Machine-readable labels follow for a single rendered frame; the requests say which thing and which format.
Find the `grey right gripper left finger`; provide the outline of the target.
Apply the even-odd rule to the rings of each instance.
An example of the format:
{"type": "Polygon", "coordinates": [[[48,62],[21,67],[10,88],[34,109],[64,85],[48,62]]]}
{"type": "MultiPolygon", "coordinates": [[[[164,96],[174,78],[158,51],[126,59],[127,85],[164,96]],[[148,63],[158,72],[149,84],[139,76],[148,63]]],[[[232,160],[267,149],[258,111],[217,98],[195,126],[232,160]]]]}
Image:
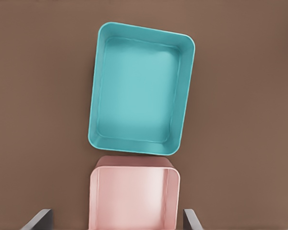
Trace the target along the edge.
{"type": "Polygon", "coordinates": [[[53,230],[53,210],[42,209],[21,230],[53,230]]]}

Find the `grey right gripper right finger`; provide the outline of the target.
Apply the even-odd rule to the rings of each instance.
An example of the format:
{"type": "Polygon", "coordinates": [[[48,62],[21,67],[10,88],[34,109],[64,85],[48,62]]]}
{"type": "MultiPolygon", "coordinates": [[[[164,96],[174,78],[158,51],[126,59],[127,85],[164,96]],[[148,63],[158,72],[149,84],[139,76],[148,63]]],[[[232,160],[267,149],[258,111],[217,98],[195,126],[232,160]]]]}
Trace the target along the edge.
{"type": "Polygon", "coordinates": [[[204,230],[193,209],[183,210],[183,230],[204,230]]]}

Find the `pink rectangular tray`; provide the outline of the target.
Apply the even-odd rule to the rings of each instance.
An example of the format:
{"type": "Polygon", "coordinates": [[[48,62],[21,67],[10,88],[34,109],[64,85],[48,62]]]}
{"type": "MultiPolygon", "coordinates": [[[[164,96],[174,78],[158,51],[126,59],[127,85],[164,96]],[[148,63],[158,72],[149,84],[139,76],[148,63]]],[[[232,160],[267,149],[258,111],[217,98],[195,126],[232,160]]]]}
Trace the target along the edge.
{"type": "Polygon", "coordinates": [[[180,174],[161,156],[101,157],[90,175],[89,230],[173,230],[180,174]]]}

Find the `teal rectangular tray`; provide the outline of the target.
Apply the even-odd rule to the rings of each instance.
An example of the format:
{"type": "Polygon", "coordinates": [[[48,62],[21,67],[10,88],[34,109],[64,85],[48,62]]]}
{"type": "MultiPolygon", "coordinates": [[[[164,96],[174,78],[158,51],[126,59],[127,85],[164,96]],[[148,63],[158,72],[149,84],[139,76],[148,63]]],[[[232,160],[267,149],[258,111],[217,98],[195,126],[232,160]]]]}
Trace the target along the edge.
{"type": "Polygon", "coordinates": [[[181,33],[107,22],[97,36],[89,143],[169,156],[180,147],[196,46],[181,33]]]}

